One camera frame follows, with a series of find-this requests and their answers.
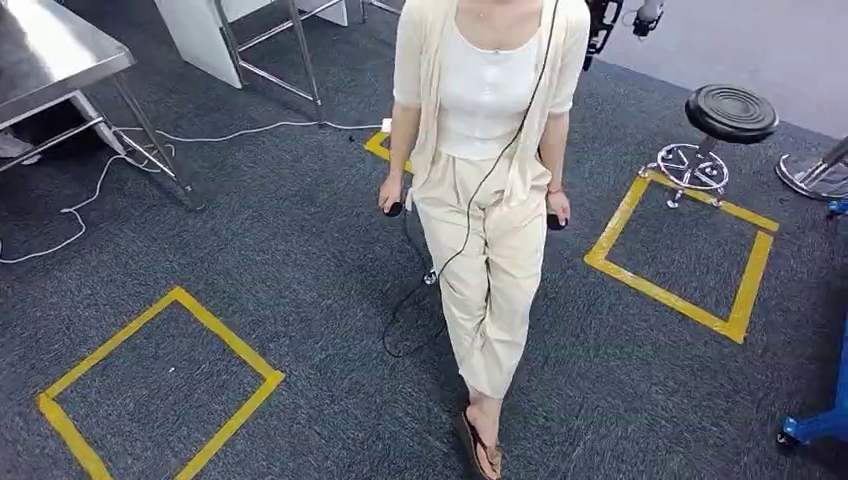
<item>black stool seat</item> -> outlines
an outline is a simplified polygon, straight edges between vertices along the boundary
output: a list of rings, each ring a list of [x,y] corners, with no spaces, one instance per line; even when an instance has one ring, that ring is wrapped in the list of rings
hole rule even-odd
[[[692,92],[686,116],[716,140],[745,145],[771,136],[779,122],[768,100],[732,85],[705,85]]]

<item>cream cardigan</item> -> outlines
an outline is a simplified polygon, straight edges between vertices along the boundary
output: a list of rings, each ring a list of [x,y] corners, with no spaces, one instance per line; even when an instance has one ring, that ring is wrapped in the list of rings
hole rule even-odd
[[[412,163],[413,180],[406,198],[408,209],[412,208],[415,191],[427,180],[436,154],[442,38],[447,22],[456,15],[457,1],[407,0],[398,25],[395,62],[420,59],[421,119],[418,140],[409,159]],[[537,35],[540,42],[536,61],[537,72],[541,70],[547,50],[556,0],[543,2],[542,24]],[[529,195],[531,165],[528,162],[538,161],[536,150],[550,107],[558,97],[558,92],[560,97],[562,91],[573,95],[583,65],[590,23],[585,0],[559,0],[556,10],[557,18],[547,66],[509,168],[504,191],[504,201],[507,205],[516,205]],[[568,72],[563,72],[567,74],[561,75],[562,69],[568,69]]]

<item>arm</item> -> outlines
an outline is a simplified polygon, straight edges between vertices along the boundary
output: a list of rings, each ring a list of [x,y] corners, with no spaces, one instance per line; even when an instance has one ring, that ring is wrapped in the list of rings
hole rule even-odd
[[[403,176],[403,167],[409,160],[412,147],[418,139],[418,127],[421,122],[421,106],[410,107],[395,102],[392,108],[392,139],[389,146],[389,178],[398,181]]]
[[[568,112],[548,115],[545,130],[542,132],[542,141],[539,143],[542,164],[551,172],[548,192],[562,190],[565,145],[568,141],[568,117]]]
[[[421,20],[417,7],[405,4],[398,22],[395,47],[394,97],[392,108],[391,160],[389,174],[380,187],[378,206],[388,212],[400,201],[404,165],[418,138],[421,122]]]
[[[568,28],[563,45],[560,75],[556,84],[557,91],[539,142],[542,164],[551,172],[551,181],[548,183],[548,207],[556,213],[562,225],[565,225],[571,217],[571,205],[563,191],[569,112],[586,55],[591,21],[589,9],[585,5],[581,7],[567,13]]]

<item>blue equipment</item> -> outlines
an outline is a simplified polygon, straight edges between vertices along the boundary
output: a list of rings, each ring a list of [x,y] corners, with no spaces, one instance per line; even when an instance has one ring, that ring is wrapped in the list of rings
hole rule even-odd
[[[848,215],[848,200],[836,200],[827,204],[827,218]]]
[[[843,213],[848,202],[842,202]],[[805,419],[787,417],[783,429],[777,434],[777,443],[783,447],[807,445],[821,437],[835,437],[848,442],[848,318],[842,340],[842,359],[839,380],[836,384],[836,401],[833,409]]]

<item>yellow tape square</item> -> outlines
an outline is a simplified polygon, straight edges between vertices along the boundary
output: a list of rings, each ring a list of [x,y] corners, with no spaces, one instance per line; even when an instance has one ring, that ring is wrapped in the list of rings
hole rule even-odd
[[[377,132],[376,135],[371,137],[371,139],[365,143],[365,150],[368,150],[369,152],[373,153],[374,155],[377,155],[378,157],[382,158],[387,162],[390,161],[391,154],[389,153],[389,149],[386,148],[385,145],[383,145],[387,138],[389,138],[388,133]],[[412,164],[409,163],[409,161],[406,162],[403,168],[407,172],[412,173]]]
[[[92,450],[80,432],[74,426],[71,419],[56,402],[56,397],[68,386],[87,372],[91,367],[106,357],[124,340],[137,332],[147,322],[152,320],[171,303],[179,303],[188,310],[197,321],[218,335],[236,355],[241,357],[248,365],[256,370],[265,382],[253,393],[253,395],[227,420],[224,425],[212,436],[212,438],[200,449],[200,451],[186,464],[185,467],[174,477],[176,480],[188,480],[194,478],[207,462],[221,449],[224,443],[241,427],[244,422],[259,408],[259,405],[267,399],[283,381],[285,374],[274,370],[259,356],[250,346],[244,343],[235,333],[226,327],[220,320],[215,318],[209,310],[203,307],[197,300],[180,287],[171,290],[165,297],[148,308],[138,318],[130,322],[121,331],[101,345],[91,355],[86,357],[77,366],[72,368],[62,378],[56,381],[43,393],[36,397],[38,408],[50,422],[50,425],[59,433],[68,448],[79,461],[80,465],[95,480],[111,480],[112,476],[106,469],[106,465]]]
[[[754,308],[754,301],[759,292],[760,282],[765,272],[766,262],[769,252],[771,251],[774,237],[763,231],[757,231],[754,244],[751,247],[751,253],[748,257],[748,263],[745,271],[742,274],[742,282],[739,290],[736,292],[736,298],[733,302],[733,307],[730,311],[730,316],[723,320],[716,315],[713,315],[706,310],[693,305],[692,303],[678,297],[677,295],[665,290],[653,283],[645,280],[638,275],[635,275],[627,270],[615,265],[607,260],[607,255],[618,240],[619,235],[636,206],[642,199],[645,191],[650,183],[654,181],[670,188],[677,188],[669,179],[663,175],[650,171],[647,177],[636,177],[630,190],[621,201],[618,210],[613,214],[607,224],[604,233],[595,243],[595,246],[586,254],[585,261],[589,265],[595,267],[601,272],[625,283],[626,285],[639,290],[651,298],[677,310],[678,312],[694,319],[698,323],[705,325],[714,331],[730,338],[736,343],[741,344],[745,340],[745,335],[748,331],[748,323],[751,319],[751,312]],[[689,197],[711,204],[714,198],[704,192],[696,190],[685,190],[684,193]],[[721,210],[747,222],[750,222],[763,230],[777,232],[779,225],[777,222],[769,220],[765,217],[757,215],[742,207],[738,207],[729,202],[722,202]]]

